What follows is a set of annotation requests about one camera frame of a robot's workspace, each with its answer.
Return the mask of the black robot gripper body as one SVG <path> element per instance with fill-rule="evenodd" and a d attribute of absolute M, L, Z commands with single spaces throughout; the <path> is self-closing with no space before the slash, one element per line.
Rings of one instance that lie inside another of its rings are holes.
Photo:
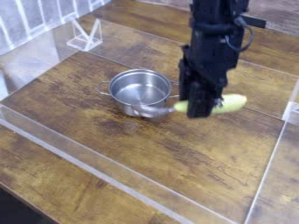
<path fill-rule="evenodd" d="M 189 9 L 191 42 L 181 47 L 181 77 L 224 88 L 227 72 L 252 43 L 243 45 L 249 27 L 241 15 L 248 11 L 248 0 L 189 0 Z"/>

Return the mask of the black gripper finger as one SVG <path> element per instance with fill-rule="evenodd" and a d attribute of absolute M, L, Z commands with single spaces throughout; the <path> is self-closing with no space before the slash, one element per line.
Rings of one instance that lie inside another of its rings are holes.
<path fill-rule="evenodd" d="M 189 118 L 207 118 L 211 115 L 212 109 L 223 101 L 224 88 L 224 85 L 201 84 L 199 81 L 192 81 L 188 84 L 187 116 Z"/>
<path fill-rule="evenodd" d="M 189 68 L 185 58 L 179 62 L 179 95 L 180 100 L 187 101 L 189 99 L 191 83 L 192 83 L 192 69 Z"/>

